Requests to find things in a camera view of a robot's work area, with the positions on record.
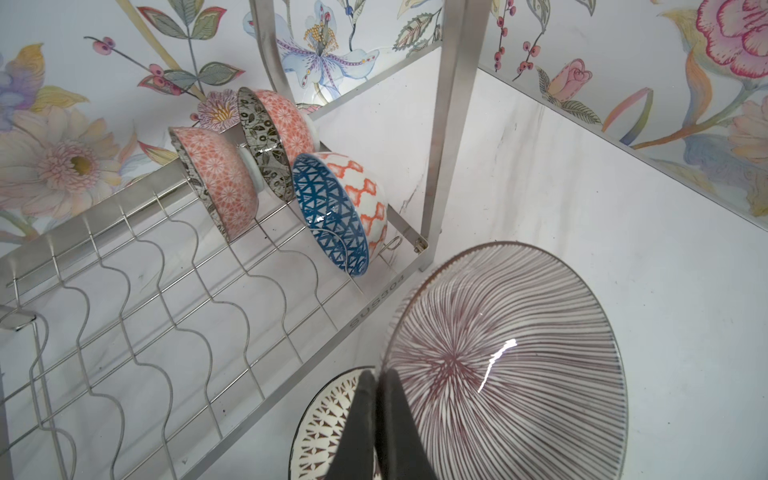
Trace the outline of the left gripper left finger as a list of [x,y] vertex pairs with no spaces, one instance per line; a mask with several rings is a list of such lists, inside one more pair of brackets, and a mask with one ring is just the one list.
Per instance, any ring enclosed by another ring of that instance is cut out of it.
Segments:
[[377,384],[371,371],[358,379],[347,421],[327,480],[371,480],[374,475]]

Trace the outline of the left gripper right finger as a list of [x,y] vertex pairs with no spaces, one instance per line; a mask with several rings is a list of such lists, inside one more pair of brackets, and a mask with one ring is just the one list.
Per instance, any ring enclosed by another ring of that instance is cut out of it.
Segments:
[[383,479],[437,479],[395,369],[380,374],[375,420],[375,451]]

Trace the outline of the purple striped bowl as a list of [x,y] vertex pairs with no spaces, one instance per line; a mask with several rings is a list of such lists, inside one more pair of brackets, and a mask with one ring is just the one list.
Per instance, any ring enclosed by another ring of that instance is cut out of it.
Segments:
[[435,269],[400,306],[398,373],[440,479],[617,479],[628,394],[608,317],[533,245],[496,241]]

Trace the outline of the blue triangle pattern bowl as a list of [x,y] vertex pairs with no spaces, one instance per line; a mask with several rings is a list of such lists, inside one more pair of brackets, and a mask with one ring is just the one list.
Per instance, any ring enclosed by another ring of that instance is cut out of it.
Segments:
[[364,275],[387,235],[384,187],[353,158],[303,153],[292,166],[301,213],[329,259],[352,277]]

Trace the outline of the orange pattern bowl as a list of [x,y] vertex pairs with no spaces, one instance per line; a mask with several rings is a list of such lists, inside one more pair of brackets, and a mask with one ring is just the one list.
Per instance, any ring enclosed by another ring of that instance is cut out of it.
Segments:
[[225,240],[245,233],[259,199],[236,146],[222,134],[198,127],[171,127],[169,135],[191,186]]

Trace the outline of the green leaf pattern bowl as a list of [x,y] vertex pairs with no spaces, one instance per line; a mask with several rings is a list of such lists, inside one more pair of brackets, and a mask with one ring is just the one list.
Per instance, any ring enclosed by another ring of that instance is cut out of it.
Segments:
[[320,150],[313,121],[292,101],[271,90],[242,87],[237,92],[237,107],[247,148],[263,180],[280,200],[291,202],[297,157]]

